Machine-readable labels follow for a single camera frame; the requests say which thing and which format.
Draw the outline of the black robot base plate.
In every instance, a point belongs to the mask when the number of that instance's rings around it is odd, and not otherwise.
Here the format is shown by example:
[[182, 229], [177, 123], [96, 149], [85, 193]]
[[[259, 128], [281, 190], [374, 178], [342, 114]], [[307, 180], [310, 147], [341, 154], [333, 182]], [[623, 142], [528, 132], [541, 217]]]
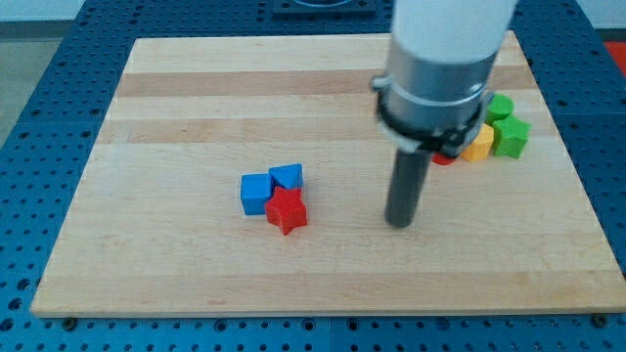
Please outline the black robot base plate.
[[372, 15], [377, 0], [270, 0], [275, 18], [295, 16]]

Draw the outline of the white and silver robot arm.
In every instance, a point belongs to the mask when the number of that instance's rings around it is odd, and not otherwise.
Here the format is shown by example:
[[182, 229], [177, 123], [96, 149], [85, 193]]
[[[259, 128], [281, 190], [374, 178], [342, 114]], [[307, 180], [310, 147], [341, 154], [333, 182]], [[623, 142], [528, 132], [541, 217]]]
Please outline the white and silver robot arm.
[[407, 154], [459, 154], [479, 133], [515, 0], [395, 0], [372, 80], [382, 133]]

